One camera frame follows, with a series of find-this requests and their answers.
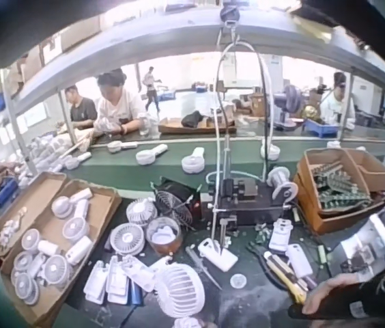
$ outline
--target blue tray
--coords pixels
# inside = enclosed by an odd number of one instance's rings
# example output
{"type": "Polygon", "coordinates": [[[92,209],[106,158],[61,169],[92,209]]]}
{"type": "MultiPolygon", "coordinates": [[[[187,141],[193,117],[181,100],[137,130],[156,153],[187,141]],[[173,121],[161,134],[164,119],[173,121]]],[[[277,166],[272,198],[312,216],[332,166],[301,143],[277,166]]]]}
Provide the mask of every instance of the blue tray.
{"type": "Polygon", "coordinates": [[[312,121],[310,119],[304,122],[304,127],[308,131],[314,132],[320,138],[324,138],[325,136],[336,135],[338,133],[339,125],[321,125],[316,121],[312,121]]]}

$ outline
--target round fan grille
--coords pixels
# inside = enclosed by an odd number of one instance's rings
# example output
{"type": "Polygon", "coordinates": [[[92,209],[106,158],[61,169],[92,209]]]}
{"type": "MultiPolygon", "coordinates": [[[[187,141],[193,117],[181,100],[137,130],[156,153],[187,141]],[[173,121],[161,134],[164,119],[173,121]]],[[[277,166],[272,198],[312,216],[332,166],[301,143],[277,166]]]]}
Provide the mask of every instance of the round fan grille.
{"type": "Polygon", "coordinates": [[[21,273],[15,279],[15,294],[19,299],[29,298],[33,288],[33,280],[27,273],[21,273]]]}
{"type": "Polygon", "coordinates": [[[172,264],[158,273],[155,289],[160,308],[172,318],[193,316],[205,305],[200,277],[186,264],[172,264]]]}
{"type": "Polygon", "coordinates": [[[158,191],[156,194],[156,203],[162,215],[172,217],[177,220],[179,224],[190,226],[193,222],[193,216],[186,205],[172,193],[158,191]]]}
{"type": "Polygon", "coordinates": [[[26,251],[34,252],[38,250],[38,243],[40,242],[40,232],[36,229],[29,229],[21,239],[21,246],[26,251]]]}
{"type": "Polygon", "coordinates": [[[112,248],[120,255],[137,255],[144,248],[144,231],[139,225],[125,223],[111,232],[112,248]]]}
{"type": "Polygon", "coordinates": [[[135,200],[127,206],[126,215],[130,223],[145,227],[156,217],[158,211],[153,202],[147,198],[135,200]]]}
{"type": "Polygon", "coordinates": [[[28,251],[22,251],[14,259],[14,268],[17,271],[26,271],[33,261],[33,256],[28,251]]]}
{"type": "Polygon", "coordinates": [[[51,285],[65,284],[69,278],[70,267],[62,255],[54,255],[45,263],[45,280],[51,285]]]}
{"type": "Polygon", "coordinates": [[[83,236],[89,232],[89,225],[82,217],[74,217],[69,219],[62,229],[63,237],[72,241],[73,243],[79,241],[83,236]]]}

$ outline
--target hand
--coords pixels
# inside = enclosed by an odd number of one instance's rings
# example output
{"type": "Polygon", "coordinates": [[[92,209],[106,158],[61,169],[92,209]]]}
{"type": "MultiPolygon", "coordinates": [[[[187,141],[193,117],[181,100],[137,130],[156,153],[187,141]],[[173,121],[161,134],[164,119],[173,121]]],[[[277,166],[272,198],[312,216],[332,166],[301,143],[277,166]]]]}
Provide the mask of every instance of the hand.
{"type": "Polygon", "coordinates": [[[320,303],[335,288],[349,286],[360,282],[357,273],[341,273],[336,277],[322,282],[306,299],[302,309],[303,314],[314,314],[318,311],[320,303]]]}

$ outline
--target cardboard tray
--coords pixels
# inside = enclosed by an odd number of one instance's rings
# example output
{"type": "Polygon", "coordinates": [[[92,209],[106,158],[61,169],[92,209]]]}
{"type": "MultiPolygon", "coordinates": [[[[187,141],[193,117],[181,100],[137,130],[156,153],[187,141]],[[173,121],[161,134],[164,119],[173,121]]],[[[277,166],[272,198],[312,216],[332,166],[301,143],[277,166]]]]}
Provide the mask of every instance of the cardboard tray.
{"type": "Polygon", "coordinates": [[[15,232],[9,242],[9,247],[2,251],[0,258],[6,256],[9,250],[20,240],[42,211],[50,206],[56,194],[67,183],[65,174],[42,172],[35,180],[14,200],[9,208],[0,216],[0,231],[4,224],[12,219],[22,208],[27,208],[26,215],[21,219],[20,230],[15,232]]]}
{"type": "Polygon", "coordinates": [[[358,221],[367,218],[368,216],[377,213],[385,206],[385,198],[376,198],[372,206],[362,210],[346,214],[337,215],[335,217],[323,218],[316,211],[315,202],[312,200],[308,189],[302,183],[301,176],[296,174],[294,182],[298,185],[297,199],[300,207],[303,210],[304,216],[311,229],[317,234],[326,234],[335,232],[353,226],[358,221]]]}
{"type": "Polygon", "coordinates": [[[345,149],[357,164],[370,192],[385,191],[385,165],[364,150],[345,149]]]}
{"type": "Polygon", "coordinates": [[[304,152],[304,156],[297,164],[298,173],[302,179],[303,185],[310,193],[311,199],[314,202],[315,208],[320,215],[339,214],[342,211],[322,210],[318,198],[317,188],[315,187],[314,177],[311,170],[318,165],[331,164],[340,161],[343,169],[349,174],[351,181],[356,183],[360,190],[369,194],[369,189],[361,175],[354,160],[344,149],[336,148],[322,148],[322,149],[308,149],[304,152]]]}
{"type": "MultiPolygon", "coordinates": [[[[172,135],[192,135],[192,134],[203,134],[203,133],[215,133],[215,125],[211,120],[204,118],[198,125],[197,128],[185,128],[182,126],[181,118],[170,118],[163,119],[159,122],[159,132],[162,134],[172,135]]],[[[224,133],[226,128],[219,124],[220,133],[224,133]]],[[[236,126],[229,126],[229,133],[235,133],[236,126]]]]}
{"type": "MultiPolygon", "coordinates": [[[[81,269],[86,265],[96,243],[99,241],[113,214],[121,203],[121,198],[116,190],[88,184],[82,180],[70,181],[60,193],[58,193],[57,197],[71,196],[87,187],[90,187],[93,193],[93,197],[89,201],[87,221],[90,226],[89,237],[94,242],[94,245],[84,260],[79,265],[73,267],[72,279],[63,290],[59,290],[54,286],[40,286],[40,299],[38,303],[34,306],[25,305],[24,302],[16,296],[15,289],[10,281],[10,273],[14,265],[14,259],[16,255],[23,250],[21,244],[16,244],[9,253],[9,256],[3,261],[0,273],[4,286],[15,308],[30,325],[47,327],[53,323],[54,317],[58,313],[58,308],[65,301],[73,283],[81,272],[81,269]]],[[[65,222],[66,220],[56,218],[51,208],[48,207],[44,209],[30,228],[38,229],[43,239],[57,244],[61,249],[62,255],[64,255],[72,246],[72,244],[62,236],[62,228],[65,222]]]]}

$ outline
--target black tool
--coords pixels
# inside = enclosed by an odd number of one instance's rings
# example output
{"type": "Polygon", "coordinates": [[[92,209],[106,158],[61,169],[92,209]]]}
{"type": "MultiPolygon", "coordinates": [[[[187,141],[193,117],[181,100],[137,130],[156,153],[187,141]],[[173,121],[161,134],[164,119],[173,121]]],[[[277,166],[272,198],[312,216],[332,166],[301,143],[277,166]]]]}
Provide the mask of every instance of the black tool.
{"type": "Polygon", "coordinates": [[[268,251],[268,249],[266,249],[264,246],[258,246],[256,245],[254,242],[250,241],[248,243],[248,245],[246,246],[247,250],[249,252],[251,252],[252,254],[256,255],[256,257],[258,258],[259,260],[259,263],[262,267],[262,270],[264,271],[264,273],[266,274],[268,280],[270,280],[270,282],[272,284],[274,284],[277,288],[279,288],[280,290],[288,290],[288,288],[286,287],[286,285],[281,282],[279,280],[279,278],[272,272],[269,270],[268,268],[268,265],[267,265],[267,262],[266,262],[266,259],[264,258],[264,253],[266,251],[268,251]]]}

